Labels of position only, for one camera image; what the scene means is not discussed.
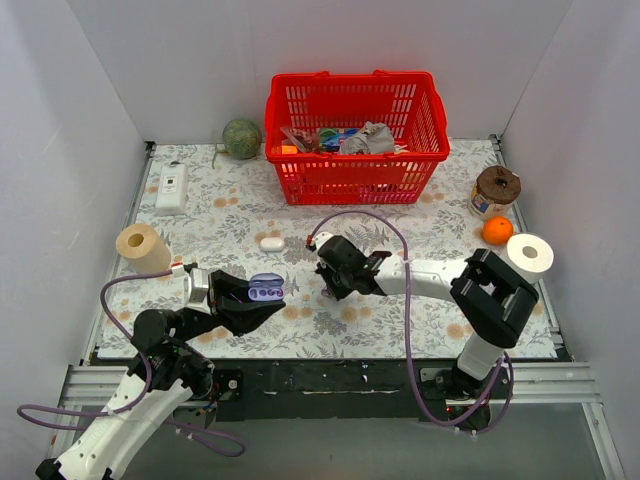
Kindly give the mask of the purple earbud charging case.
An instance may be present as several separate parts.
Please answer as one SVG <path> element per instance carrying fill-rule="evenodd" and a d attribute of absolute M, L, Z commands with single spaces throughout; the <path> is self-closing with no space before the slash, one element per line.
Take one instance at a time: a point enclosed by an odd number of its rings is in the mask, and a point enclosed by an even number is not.
<path fill-rule="evenodd" d="M 275 273 L 260 273 L 254 275 L 248 283 L 248 297 L 251 301 L 254 302 L 269 302 L 269 301 L 281 301 L 284 298 L 284 279 Z M 253 298 L 253 289 L 254 288 L 266 288 L 266 289 L 279 289 L 281 293 L 279 294 L 278 299 L 254 299 Z"/>

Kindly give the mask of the white earbud charging case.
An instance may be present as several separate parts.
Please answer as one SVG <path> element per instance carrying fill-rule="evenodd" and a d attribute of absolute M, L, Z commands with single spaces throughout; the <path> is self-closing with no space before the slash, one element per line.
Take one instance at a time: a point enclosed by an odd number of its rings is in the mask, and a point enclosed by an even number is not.
<path fill-rule="evenodd" d="M 259 242 L 259 248 L 266 253 L 281 252 L 285 248 L 285 241 L 280 237 L 264 237 Z"/>

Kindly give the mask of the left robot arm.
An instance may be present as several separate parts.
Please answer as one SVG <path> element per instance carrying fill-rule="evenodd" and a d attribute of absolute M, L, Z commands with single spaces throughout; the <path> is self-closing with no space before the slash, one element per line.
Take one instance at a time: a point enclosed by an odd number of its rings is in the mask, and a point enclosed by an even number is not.
<path fill-rule="evenodd" d="M 147 309 L 136 317 L 125 336 L 137 354 L 115 392 L 72 446 L 41 462 L 38 478 L 121 478 L 152 434 L 172 423 L 181 404 L 196 400 L 213 408 L 232 391 L 190 340 L 218 327 L 242 336 L 285 306 L 284 281 L 275 273 L 242 280 L 178 262 L 162 274 L 183 278 L 183 308 Z"/>

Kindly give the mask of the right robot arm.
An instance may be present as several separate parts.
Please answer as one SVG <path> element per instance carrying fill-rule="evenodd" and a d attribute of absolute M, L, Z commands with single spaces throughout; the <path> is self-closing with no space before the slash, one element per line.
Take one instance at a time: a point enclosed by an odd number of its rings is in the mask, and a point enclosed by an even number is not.
<path fill-rule="evenodd" d="M 513 348 L 539 294 L 496 253 L 477 249 L 462 260 L 409 260 L 389 251 L 365 255 L 343 236 L 322 232 L 308 241 L 319 262 L 316 273 L 333 298 L 361 295 L 412 296 L 456 304 L 474 333 L 449 374 L 443 391 L 475 397 L 503 353 Z"/>

